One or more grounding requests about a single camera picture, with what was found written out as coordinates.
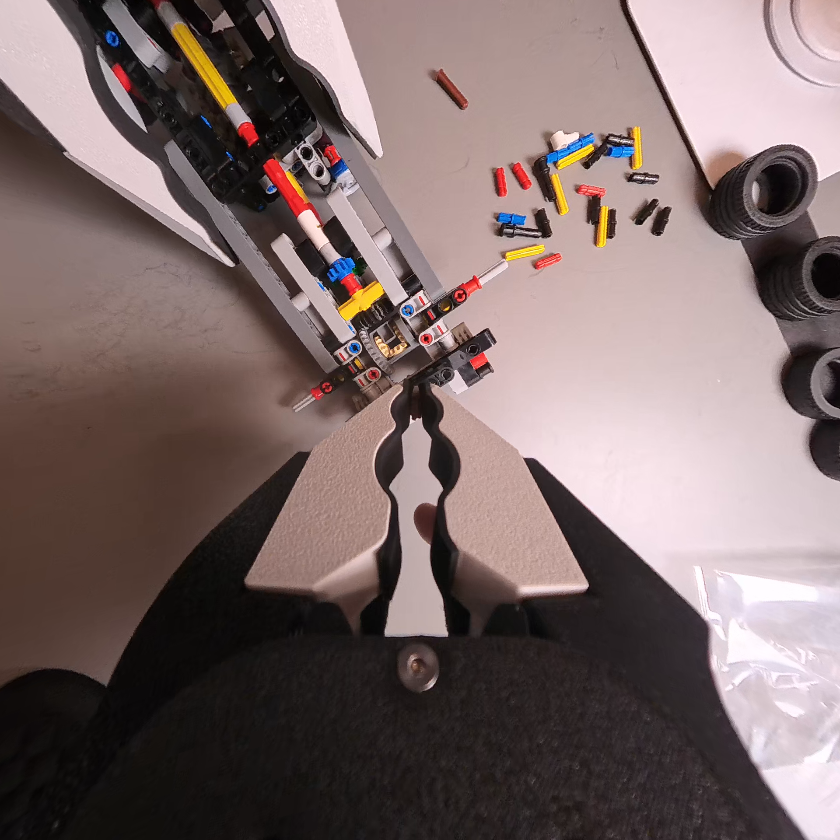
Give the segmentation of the lego car chassis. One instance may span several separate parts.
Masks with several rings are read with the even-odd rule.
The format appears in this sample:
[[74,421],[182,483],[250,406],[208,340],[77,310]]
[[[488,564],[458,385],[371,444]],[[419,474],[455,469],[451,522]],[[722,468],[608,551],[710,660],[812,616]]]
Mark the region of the lego car chassis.
[[173,170],[323,371],[363,408],[432,360],[491,280],[446,286],[265,2],[75,2]]

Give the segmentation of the pile of loose lego pins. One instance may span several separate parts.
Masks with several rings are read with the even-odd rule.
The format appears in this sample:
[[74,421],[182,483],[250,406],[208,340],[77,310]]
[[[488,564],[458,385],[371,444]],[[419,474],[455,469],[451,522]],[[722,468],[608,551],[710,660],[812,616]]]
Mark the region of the pile of loose lego pins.
[[[633,126],[628,133],[607,133],[600,143],[596,143],[595,133],[555,132],[549,140],[550,150],[538,157],[532,164],[533,179],[525,172],[521,163],[510,165],[521,189],[527,191],[533,182],[539,184],[543,204],[551,203],[560,216],[567,215],[571,209],[568,197],[560,179],[560,172],[577,164],[589,171],[595,163],[603,159],[629,161],[631,171],[626,182],[640,186],[655,186],[659,183],[657,173],[641,171],[644,162],[643,137],[641,128]],[[507,174],[503,168],[494,173],[495,189],[498,197],[508,194]],[[617,231],[617,209],[604,204],[606,189],[601,185],[577,183],[574,188],[578,196],[586,199],[586,223],[592,226],[593,243],[601,249],[614,239]],[[633,216],[633,224],[645,226],[652,219],[650,233],[659,237],[669,225],[673,213],[672,206],[662,205],[657,198],[651,198],[642,205]],[[497,235],[502,238],[537,239],[540,244],[529,245],[509,250],[501,261],[488,269],[481,279],[490,279],[506,270],[511,262],[521,259],[532,261],[535,270],[545,270],[562,261],[560,253],[548,254],[543,239],[553,236],[546,206],[540,206],[533,212],[533,226],[528,226],[526,215],[499,212],[497,214]]]

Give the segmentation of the black rubber lego tire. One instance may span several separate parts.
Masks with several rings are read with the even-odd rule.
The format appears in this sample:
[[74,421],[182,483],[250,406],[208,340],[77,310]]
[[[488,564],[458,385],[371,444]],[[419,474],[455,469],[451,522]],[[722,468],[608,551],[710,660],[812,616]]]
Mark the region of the black rubber lego tire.
[[839,312],[839,237],[818,238],[771,261],[759,274],[759,296],[776,318],[801,322]]
[[782,387],[791,407],[816,420],[839,419],[839,349],[810,350],[795,356]]
[[794,144],[779,144],[731,168],[712,190],[710,226],[733,240],[775,233],[805,214],[816,194],[816,161]]
[[825,477],[839,481],[839,421],[815,423],[809,446],[815,467]]

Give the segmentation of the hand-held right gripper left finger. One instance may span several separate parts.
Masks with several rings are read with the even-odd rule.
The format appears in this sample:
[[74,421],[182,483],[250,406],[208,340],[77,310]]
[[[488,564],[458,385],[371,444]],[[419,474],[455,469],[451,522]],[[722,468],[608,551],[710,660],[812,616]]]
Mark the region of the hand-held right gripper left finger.
[[309,453],[247,588],[333,604],[352,632],[383,634],[403,561],[391,485],[411,402],[411,389],[396,385]]

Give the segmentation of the empty clear plastic bag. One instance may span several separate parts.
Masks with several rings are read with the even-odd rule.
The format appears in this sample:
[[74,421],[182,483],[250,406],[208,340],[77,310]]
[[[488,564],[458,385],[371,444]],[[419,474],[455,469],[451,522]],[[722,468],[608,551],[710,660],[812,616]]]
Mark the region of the empty clear plastic bag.
[[710,669],[762,770],[838,764],[838,558],[694,566]]

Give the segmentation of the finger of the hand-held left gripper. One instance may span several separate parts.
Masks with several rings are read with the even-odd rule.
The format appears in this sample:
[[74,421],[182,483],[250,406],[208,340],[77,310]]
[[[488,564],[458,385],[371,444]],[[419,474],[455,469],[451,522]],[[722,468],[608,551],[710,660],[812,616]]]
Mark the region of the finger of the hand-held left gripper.
[[177,177],[130,95],[100,60],[84,17],[70,4],[1,3],[2,83],[32,130],[185,241],[234,266],[236,255],[205,207]]
[[321,83],[343,125],[375,159],[382,157],[369,93],[335,1],[266,1],[291,57]]

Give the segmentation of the brown lego axle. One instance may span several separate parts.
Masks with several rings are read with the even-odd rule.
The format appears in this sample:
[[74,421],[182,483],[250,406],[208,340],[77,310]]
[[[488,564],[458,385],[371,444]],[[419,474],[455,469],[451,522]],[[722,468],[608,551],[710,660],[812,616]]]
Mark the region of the brown lego axle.
[[434,80],[459,110],[467,110],[469,100],[443,68],[436,70]]

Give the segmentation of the black lego beam subassembly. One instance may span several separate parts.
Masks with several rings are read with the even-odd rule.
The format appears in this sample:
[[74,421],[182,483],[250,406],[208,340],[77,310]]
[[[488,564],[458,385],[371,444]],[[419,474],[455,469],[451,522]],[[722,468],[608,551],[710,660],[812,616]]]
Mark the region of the black lego beam subassembly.
[[494,372],[487,353],[496,343],[489,329],[474,334],[464,323],[459,324],[432,346],[432,360],[407,378],[406,387],[413,401],[422,385],[460,396],[482,382]]

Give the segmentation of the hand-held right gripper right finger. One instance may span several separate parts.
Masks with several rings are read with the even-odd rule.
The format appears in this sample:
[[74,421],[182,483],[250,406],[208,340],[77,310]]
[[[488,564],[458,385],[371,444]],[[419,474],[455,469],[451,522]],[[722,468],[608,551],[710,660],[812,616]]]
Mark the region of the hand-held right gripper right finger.
[[501,606],[581,595],[585,574],[518,450],[453,397],[420,387],[440,485],[430,549],[448,634],[479,636]]

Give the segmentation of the white book stand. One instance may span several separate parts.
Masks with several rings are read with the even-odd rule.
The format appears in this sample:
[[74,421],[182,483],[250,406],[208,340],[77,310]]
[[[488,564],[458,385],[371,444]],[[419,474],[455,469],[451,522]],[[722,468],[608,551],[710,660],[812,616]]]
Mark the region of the white book stand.
[[779,144],[839,170],[838,1],[631,1],[629,17],[710,186]]

